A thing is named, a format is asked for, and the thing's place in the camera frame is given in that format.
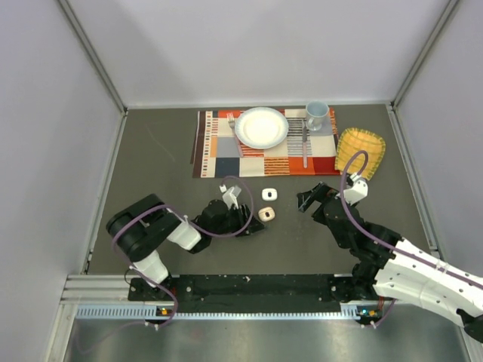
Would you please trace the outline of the beige earbud charging case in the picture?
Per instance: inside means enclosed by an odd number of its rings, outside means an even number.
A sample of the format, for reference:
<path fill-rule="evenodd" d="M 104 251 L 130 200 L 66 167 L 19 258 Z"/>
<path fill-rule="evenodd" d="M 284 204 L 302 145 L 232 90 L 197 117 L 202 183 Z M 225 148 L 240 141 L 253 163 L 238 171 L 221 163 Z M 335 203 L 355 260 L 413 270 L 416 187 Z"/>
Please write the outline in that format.
<path fill-rule="evenodd" d="M 264 207 L 258 211 L 258 217 L 262 222 L 269 222 L 275 219 L 275 211 L 272 207 Z"/>

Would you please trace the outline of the white earbud charging case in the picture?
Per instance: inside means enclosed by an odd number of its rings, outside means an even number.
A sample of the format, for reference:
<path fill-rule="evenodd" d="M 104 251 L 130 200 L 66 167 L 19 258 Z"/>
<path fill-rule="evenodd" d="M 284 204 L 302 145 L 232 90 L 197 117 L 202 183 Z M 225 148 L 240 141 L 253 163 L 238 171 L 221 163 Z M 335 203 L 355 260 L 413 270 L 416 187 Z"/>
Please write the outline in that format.
<path fill-rule="evenodd" d="M 261 192 L 261 198 L 264 201 L 276 201 L 278 199 L 278 191 L 274 188 L 265 188 Z"/>

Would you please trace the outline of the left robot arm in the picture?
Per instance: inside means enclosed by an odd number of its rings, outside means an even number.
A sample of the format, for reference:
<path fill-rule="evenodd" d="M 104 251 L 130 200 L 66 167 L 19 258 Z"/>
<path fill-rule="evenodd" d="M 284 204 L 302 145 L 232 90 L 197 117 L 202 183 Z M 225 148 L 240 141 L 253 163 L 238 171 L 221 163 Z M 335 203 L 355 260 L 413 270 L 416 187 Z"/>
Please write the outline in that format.
<path fill-rule="evenodd" d="M 157 251 L 164 241 L 195 254 L 209 247 L 213 238 L 245 237 L 264 229 L 246 204 L 214 199 L 189 219 L 165 207 L 155 194 L 120 211 L 106 224 L 115 248 L 128 258 L 131 269 L 141 273 L 146 292 L 155 299 L 165 298 L 171 290 L 170 273 Z"/>

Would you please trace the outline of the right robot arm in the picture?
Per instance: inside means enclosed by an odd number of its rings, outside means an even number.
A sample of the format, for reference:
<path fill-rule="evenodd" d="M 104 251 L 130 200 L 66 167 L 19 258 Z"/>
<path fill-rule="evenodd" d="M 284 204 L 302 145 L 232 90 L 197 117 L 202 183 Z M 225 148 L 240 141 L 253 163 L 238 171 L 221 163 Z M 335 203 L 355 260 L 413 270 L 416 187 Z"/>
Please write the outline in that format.
<path fill-rule="evenodd" d="M 339 192 L 325 183 L 297 195 L 300 212 L 314 202 L 319 206 L 312 219 L 359 260 L 342 300 L 397 299 L 436 313 L 482 340 L 480 277 L 435 258 L 391 229 L 363 220 L 355 205 L 343 206 Z"/>

